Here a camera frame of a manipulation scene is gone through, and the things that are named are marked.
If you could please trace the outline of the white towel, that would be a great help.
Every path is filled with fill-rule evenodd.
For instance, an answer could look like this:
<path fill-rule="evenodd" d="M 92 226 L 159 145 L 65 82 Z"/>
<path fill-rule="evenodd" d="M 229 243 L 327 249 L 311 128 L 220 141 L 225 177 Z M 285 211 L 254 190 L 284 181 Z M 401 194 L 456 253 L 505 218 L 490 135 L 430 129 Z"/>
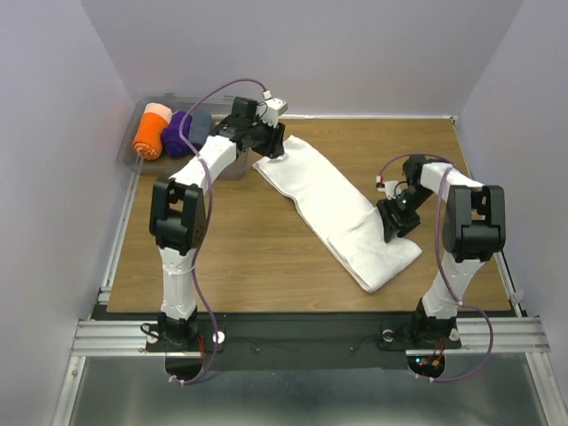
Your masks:
<path fill-rule="evenodd" d="M 375 292 L 421 255 L 411 240 L 384 239 L 378 208 L 316 148 L 291 136 L 284 149 L 281 157 L 263 157 L 253 168 L 295 204 L 298 215 L 364 291 Z"/>

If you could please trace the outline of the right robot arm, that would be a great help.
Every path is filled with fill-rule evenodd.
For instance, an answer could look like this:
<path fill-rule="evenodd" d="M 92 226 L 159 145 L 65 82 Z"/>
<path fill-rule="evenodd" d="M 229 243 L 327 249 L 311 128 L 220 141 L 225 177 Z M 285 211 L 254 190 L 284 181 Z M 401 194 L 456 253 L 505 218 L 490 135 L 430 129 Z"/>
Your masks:
<path fill-rule="evenodd" d="M 463 296 L 479 269 L 506 242 L 505 194 L 498 185 L 484 185 L 434 154 L 403 156 L 401 184 L 375 178 L 385 194 L 376 206 L 383 237 L 405 237 L 420 223 L 418 209 L 437 196 L 434 249 L 438 272 L 420 299 L 408 325 L 410 340 L 419 346 L 456 340 L 456 316 Z"/>

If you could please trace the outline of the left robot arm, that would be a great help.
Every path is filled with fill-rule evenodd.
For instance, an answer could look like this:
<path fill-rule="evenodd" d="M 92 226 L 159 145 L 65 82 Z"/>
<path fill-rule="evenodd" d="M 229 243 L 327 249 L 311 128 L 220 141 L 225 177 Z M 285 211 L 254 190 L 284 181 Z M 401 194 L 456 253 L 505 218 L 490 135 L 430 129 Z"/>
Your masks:
<path fill-rule="evenodd" d="M 144 330 L 152 343 L 178 351 L 200 342 L 194 294 L 195 256 L 209 227 L 210 190 L 215 180 L 246 151 L 270 159 L 284 153 L 288 103 L 265 92 L 263 100 L 237 97 L 185 167 L 154 182 L 149 230 L 162 260 L 163 298 L 155 329 Z"/>

